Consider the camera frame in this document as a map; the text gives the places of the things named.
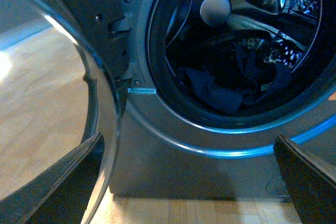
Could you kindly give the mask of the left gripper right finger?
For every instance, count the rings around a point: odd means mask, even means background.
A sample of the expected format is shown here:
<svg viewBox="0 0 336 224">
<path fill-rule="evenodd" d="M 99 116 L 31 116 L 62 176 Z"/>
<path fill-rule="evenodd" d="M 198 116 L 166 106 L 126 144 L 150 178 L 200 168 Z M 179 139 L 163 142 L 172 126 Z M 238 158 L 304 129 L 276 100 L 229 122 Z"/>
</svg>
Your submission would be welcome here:
<svg viewBox="0 0 336 224">
<path fill-rule="evenodd" d="M 335 166 L 280 134 L 274 154 L 302 223 L 335 223 Z"/>
</svg>

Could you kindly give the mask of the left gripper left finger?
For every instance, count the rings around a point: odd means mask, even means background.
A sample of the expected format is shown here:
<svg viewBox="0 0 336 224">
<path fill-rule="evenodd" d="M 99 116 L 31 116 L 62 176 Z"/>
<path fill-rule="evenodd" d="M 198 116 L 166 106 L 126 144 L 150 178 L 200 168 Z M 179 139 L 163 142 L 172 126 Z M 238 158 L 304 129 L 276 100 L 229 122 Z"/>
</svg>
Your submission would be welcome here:
<svg viewBox="0 0 336 224">
<path fill-rule="evenodd" d="M 104 138 L 96 133 L 1 200 L 1 223 L 81 223 L 98 179 Z"/>
</svg>

